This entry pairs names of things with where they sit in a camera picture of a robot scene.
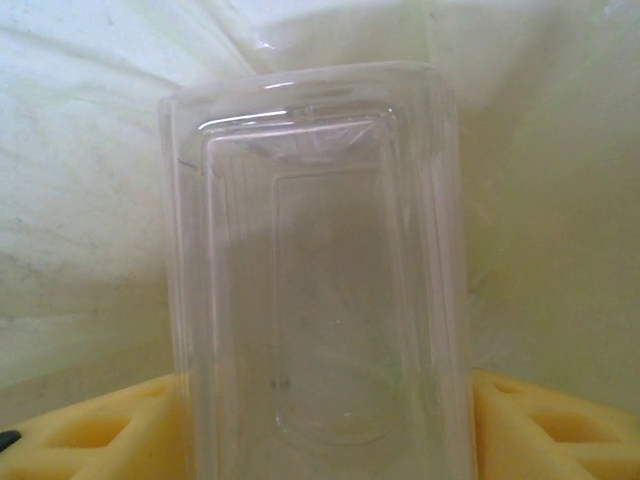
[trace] white fabric backdrop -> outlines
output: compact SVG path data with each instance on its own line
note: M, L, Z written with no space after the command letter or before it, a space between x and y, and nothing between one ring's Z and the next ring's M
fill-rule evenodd
M171 368L155 105L252 73L451 79L477 364L640 405L640 1L5 0L0 424Z

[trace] container lid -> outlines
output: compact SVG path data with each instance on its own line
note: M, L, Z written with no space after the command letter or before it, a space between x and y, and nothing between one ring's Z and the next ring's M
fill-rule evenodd
M470 479L453 104L419 63L164 101L194 478Z

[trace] plastic container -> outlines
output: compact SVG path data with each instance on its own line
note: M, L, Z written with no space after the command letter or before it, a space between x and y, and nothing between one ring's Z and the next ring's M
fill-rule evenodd
M198 479L470 479L457 130L430 67L163 101Z

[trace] black object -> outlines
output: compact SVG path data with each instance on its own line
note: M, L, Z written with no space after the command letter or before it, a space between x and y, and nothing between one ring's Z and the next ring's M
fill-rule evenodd
M4 452L7 448L9 448L21 438L22 435L17 430L7 430L6 432L0 432L0 453Z

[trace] yellow foam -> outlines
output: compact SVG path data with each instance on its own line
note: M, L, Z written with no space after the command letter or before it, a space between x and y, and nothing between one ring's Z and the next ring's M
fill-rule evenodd
M640 417L477 371L481 480L640 480ZM13 427L0 480L184 480L178 382L161 377Z
M167 376L12 427L1 480L182 480L182 415Z
M474 378L486 480L640 480L640 417L496 373Z

